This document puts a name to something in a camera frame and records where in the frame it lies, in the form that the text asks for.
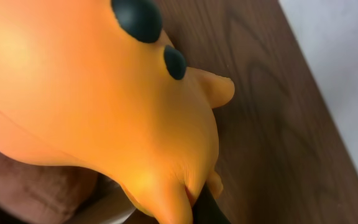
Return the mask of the brown plush toy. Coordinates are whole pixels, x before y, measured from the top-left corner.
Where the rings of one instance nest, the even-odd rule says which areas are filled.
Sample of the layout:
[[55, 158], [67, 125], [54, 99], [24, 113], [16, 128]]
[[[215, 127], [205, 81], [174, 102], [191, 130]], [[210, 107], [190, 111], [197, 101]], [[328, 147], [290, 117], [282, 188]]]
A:
[[27, 223], [64, 223], [91, 196], [97, 178], [89, 169], [33, 166], [0, 153], [0, 208]]

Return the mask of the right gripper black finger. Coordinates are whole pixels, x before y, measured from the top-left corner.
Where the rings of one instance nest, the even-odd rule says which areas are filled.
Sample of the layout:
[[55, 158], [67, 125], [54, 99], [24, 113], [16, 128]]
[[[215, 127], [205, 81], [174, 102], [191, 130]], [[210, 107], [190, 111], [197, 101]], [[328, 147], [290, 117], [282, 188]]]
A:
[[220, 210], [207, 184], [192, 208], [194, 224], [231, 224]]

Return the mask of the orange toy dinosaur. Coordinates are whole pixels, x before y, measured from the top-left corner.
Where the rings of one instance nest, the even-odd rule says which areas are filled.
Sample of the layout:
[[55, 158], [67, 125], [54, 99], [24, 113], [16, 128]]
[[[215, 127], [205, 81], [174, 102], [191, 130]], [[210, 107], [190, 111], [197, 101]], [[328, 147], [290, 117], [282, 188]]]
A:
[[186, 64], [148, 0], [0, 0], [0, 152], [85, 167], [160, 223], [193, 223], [231, 79]]

